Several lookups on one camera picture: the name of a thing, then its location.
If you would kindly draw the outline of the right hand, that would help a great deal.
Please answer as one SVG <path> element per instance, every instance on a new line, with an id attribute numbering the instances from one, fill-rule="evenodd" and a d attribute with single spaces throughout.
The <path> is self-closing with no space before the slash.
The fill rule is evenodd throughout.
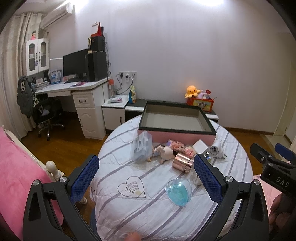
<path id="1" fill-rule="evenodd" d="M 274 199 L 270 209 L 269 232 L 282 230 L 295 209 L 295 200 L 281 193 Z"/>

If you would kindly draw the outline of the left hand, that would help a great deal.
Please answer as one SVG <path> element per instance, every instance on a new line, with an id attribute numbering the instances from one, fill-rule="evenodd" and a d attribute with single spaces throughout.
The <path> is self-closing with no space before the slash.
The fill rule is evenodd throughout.
<path id="1" fill-rule="evenodd" d="M 137 232 L 131 232 L 127 235 L 125 241 L 142 241 L 142 239 Z"/>

